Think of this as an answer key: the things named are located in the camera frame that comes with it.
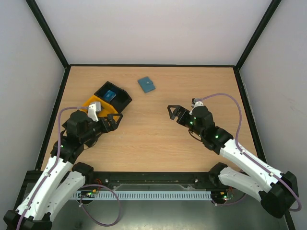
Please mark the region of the teal card holder wallet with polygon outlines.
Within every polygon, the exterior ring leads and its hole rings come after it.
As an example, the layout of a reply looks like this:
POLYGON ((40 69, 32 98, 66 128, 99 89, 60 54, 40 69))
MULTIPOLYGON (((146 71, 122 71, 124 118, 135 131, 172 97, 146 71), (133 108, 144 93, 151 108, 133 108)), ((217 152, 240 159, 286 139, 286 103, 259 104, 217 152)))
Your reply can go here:
POLYGON ((138 84, 140 85, 144 93, 148 93, 155 90, 155 86, 149 77, 143 77, 141 79, 138 79, 138 84))

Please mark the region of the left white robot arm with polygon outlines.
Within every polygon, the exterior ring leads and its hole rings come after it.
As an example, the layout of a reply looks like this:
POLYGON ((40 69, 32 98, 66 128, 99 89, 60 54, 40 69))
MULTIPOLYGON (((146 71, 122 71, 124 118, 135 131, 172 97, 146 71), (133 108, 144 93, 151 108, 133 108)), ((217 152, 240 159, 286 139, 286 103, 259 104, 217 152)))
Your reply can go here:
POLYGON ((84 147, 118 128, 122 114, 98 117, 84 107, 75 108, 64 124, 59 124, 47 165, 24 201, 8 210, 4 221, 11 230, 49 230, 58 212, 80 188, 92 186, 94 169, 77 162, 84 147))

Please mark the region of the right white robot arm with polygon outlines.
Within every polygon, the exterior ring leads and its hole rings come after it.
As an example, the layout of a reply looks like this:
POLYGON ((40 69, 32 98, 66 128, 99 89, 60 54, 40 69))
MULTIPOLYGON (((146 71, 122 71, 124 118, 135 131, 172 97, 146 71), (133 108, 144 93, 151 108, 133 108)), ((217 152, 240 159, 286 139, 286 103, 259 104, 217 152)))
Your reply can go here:
POLYGON ((205 148, 242 169, 237 172, 226 164, 216 164, 209 176, 213 187, 234 187, 259 201, 275 218, 280 219, 290 210, 299 196, 293 173, 271 167, 242 147, 230 133, 215 125, 212 113, 202 102, 195 103, 191 111, 180 105, 169 105, 167 110, 170 119, 188 128, 190 134, 196 134, 196 140, 205 148))

